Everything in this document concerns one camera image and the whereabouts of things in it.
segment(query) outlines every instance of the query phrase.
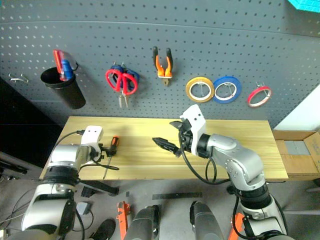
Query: pegboard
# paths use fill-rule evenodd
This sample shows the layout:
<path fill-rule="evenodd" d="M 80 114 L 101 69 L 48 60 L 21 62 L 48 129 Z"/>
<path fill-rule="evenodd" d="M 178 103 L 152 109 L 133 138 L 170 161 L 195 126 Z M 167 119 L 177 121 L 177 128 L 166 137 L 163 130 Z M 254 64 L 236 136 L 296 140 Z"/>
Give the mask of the pegboard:
<path fill-rule="evenodd" d="M 234 76 L 241 95 L 229 104 L 200 103 L 204 116 L 269 120 L 275 127 L 320 82 L 320 15 L 285 0 L 6 0 L 0 11 L 0 76 L 61 125 L 69 116 L 178 118 L 194 104 L 185 93 L 191 78 Z M 153 46 L 161 61 L 171 48 L 168 87 L 157 77 Z M 68 109 L 40 80 L 55 65 L 55 48 L 80 64 L 83 108 Z M 105 80 L 114 61 L 141 76 L 129 108 L 119 108 Z M 9 73 L 30 81 L 10 82 Z M 273 96 L 250 108 L 246 99 L 256 82 L 270 86 Z"/>

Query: black shoe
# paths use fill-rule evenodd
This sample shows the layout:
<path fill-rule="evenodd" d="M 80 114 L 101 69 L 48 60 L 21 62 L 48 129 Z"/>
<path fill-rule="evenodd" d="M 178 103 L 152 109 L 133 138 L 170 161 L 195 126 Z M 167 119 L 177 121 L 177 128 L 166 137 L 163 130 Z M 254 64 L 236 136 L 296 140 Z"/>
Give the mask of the black shoe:
<path fill-rule="evenodd" d="M 91 235 L 94 240 L 109 240 L 116 229 L 116 222 L 112 218 L 104 220 L 98 227 L 97 231 Z"/>

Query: wooden tabletop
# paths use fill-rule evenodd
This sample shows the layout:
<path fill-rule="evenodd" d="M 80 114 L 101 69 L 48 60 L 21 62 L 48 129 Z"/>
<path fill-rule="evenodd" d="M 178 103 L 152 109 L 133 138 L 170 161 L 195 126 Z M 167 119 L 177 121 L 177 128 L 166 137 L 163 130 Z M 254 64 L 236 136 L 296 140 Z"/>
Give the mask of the wooden tabletop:
<path fill-rule="evenodd" d="M 152 138 L 161 137 L 179 145 L 178 130 L 169 123 L 177 119 L 129 118 L 129 117 L 89 117 L 71 116 L 61 135 L 85 129 L 89 125 L 102 126 L 103 137 L 100 143 L 109 147 L 114 135 L 119 136 L 117 153 L 112 157 L 111 165 L 119 171 L 108 170 L 105 180 L 133 179 L 195 179 L 182 156 L 175 157 L 171 152 L 157 146 Z M 236 138 L 246 148 L 261 157 L 266 179 L 285 180 L 288 175 L 278 151 L 276 141 L 268 121 L 259 120 L 206 120 L 206 133 L 225 135 Z M 62 144 L 79 144 L 81 136 L 71 135 Z M 207 159 L 186 153 L 189 161 L 202 176 L 205 174 Z M 105 157 L 101 163 L 107 164 Z M 44 168 L 40 178 L 46 172 Z M 209 177 L 213 176 L 209 168 Z M 98 166 L 83 168 L 79 177 L 82 180 L 103 180 L 105 169 Z M 217 178 L 228 177 L 224 168 L 217 166 Z"/>

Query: pen holder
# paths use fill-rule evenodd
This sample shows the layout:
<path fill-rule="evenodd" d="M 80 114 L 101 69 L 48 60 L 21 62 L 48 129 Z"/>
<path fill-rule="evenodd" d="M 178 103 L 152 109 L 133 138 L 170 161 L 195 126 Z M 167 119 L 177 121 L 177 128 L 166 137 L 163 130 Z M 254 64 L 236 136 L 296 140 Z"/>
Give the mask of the pen holder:
<path fill-rule="evenodd" d="M 84 95 L 76 82 L 75 74 L 73 74 L 71 79 L 61 81 L 57 68 L 53 67 L 41 74 L 41 80 L 48 88 L 55 92 L 69 108 L 79 109 L 86 104 Z"/>

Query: concrete floor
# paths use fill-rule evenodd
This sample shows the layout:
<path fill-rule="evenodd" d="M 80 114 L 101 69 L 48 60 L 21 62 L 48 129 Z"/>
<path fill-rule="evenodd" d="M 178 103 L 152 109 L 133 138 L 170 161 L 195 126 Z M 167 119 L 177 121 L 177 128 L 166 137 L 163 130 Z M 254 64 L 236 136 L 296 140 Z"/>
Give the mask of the concrete floor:
<path fill-rule="evenodd" d="M 226 192 L 229 183 L 219 186 L 210 186 L 197 179 L 192 180 L 123 180 L 108 181 L 111 186 L 120 186 L 117 196 L 109 196 L 107 193 L 96 193 L 90 198 L 81 197 L 83 186 L 77 186 L 75 201 L 90 201 L 93 203 L 92 212 L 94 222 L 85 232 L 86 237 L 93 233 L 100 223 L 107 218 L 115 218 L 117 215 L 117 203 L 126 201 L 132 205 L 131 218 L 142 208 L 148 205 L 161 205 L 160 240 L 192 240 L 195 239 L 189 223 L 189 208 L 193 201 L 200 200 L 206 203 L 218 219 L 220 228 L 225 239 L 231 229 L 230 219 L 235 204 L 235 196 Z M 4 220 L 18 200 L 27 190 L 35 188 L 37 182 L 30 180 L 11 180 L 0 183 L 0 221 Z M 280 205 L 286 210 L 314 210 L 320 209 L 320 192 L 305 192 L 308 188 L 316 187 L 312 181 L 288 181 L 285 183 L 270 183 L 269 191 L 277 198 Z M 202 193 L 201 198 L 179 198 L 152 200 L 153 194 L 168 193 Z M 19 206 L 28 202 L 33 195 L 29 192 L 20 202 Z M 90 214 L 82 217 L 84 226 L 91 222 Z M 296 240 L 320 239 L 320 216 L 319 215 L 290 215 L 286 214 L 289 235 Z M 14 219 L 9 228 L 14 233 L 21 229 L 22 217 Z M 79 229 L 76 220 L 74 229 Z M 66 240 L 78 240 L 80 232 L 70 232 Z M 120 240 L 120 231 L 117 228 L 112 240 Z"/>

